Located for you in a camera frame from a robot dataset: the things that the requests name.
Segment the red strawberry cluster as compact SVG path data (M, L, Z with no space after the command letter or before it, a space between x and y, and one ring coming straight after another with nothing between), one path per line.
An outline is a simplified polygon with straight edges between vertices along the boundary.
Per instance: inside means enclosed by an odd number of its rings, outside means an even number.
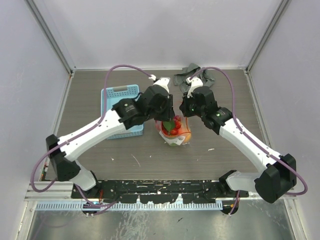
M182 133L182 117L176 115L170 121L161 122L161 130L165 136L178 136Z

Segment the blue plastic basket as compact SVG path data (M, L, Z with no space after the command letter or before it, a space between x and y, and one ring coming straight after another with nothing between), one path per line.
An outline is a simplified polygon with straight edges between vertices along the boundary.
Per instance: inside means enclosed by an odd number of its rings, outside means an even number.
M113 105L118 103L122 99L136 98L140 93L139 86L137 84L107 87L106 88L106 111L110 110ZM129 137L142 136L144 132L144 124L136 125L121 133L114 134L106 138L106 140L122 139Z

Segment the clear zip top bag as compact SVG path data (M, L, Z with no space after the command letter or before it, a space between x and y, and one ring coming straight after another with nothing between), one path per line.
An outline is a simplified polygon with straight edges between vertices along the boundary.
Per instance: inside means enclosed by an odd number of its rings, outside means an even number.
M181 146L190 143L192 138L191 128L189 127L188 118L184 117L179 109L182 100L173 102L175 116L169 122L155 120L155 128L159 135L169 146Z

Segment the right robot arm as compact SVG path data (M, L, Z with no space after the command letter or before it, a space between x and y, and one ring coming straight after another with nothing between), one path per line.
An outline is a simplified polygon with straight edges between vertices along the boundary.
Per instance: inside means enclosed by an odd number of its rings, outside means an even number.
M179 109L185 117L200 117L204 125L232 143L257 169L253 173L231 170L220 178L219 191L231 197L236 191L257 193L272 204L297 184L297 164L289 153L281 155L249 132L226 107L219 107L207 86L185 92Z

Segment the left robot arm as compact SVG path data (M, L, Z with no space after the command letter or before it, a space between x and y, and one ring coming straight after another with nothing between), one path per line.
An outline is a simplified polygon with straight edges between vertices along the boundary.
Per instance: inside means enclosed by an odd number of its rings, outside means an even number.
M169 121L173 117L173 95L169 88L154 84L135 98L121 99L101 119L73 133L47 137L49 159L58 181L70 181L88 198L97 197L100 193L97 178L78 162L78 157L101 141L148 120Z

